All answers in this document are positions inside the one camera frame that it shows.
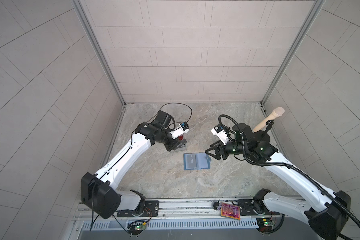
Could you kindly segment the blue card holder wallet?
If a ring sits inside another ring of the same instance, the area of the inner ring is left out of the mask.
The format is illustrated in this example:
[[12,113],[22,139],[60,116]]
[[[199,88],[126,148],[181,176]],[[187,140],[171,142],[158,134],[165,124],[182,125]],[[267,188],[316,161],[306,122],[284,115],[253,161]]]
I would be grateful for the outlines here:
[[205,170],[211,168],[211,158],[205,153],[185,153],[184,170]]

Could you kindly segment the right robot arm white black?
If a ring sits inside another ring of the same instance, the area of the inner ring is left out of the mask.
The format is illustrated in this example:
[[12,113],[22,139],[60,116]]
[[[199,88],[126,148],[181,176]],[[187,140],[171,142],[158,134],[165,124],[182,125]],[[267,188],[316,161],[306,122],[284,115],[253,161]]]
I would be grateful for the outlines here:
[[360,228],[360,221],[350,210],[351,197],[343,191],[334,192],[293,165],[271,145],[267,132],[253,132],[246,124],[234,125],[232,129],[218,124],[211,132],[219,139],[205,151],[207,155],[217,160],[241,155],[243,161],[277,175],[303,198],[299,201],[261,189],[253,198],[257,214],[278,212],[287,215],[306,223],[325,240],[346,240],[342,230],[348,220]]

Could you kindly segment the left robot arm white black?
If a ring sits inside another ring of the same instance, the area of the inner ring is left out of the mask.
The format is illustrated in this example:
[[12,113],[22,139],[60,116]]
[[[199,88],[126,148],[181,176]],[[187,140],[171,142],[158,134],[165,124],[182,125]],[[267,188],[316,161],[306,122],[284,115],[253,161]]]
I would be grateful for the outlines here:
[[118,154],[94,174],[86,173],[82,177],[82,203],[103,219],[119,211],[142,214],[145,196],[133,190],[118,191],[117,188],[136,160],[154,144],[161,143],[170,152],[187,142],[179,137],[189,132],[188,123],[180,123],[177,128],[171,129],[172,122],[171,115],[158,111],[150,123],[139,124]]

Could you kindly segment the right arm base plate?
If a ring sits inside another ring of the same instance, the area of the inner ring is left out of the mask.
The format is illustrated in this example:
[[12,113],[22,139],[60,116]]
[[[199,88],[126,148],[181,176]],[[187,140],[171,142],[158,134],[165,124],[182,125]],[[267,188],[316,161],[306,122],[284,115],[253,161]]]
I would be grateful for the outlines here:
[[240,209],[240,216],[279,216],[278,212],[270,212],[265,207],[258,210],[254,205],[253,199],[239,199],[232,202],[235,206]]

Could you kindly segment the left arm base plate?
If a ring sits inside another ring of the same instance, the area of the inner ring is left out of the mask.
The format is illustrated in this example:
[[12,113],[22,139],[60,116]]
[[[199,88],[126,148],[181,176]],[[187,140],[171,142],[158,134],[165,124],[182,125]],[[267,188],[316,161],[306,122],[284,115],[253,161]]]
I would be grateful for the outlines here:
[[157,217],[159,211],[159,201],[145,201],[145,205],[142,208],[142,212],[139,214],[138,212],[131,210],[118,211],[118,218],[148,218],[148,217]]

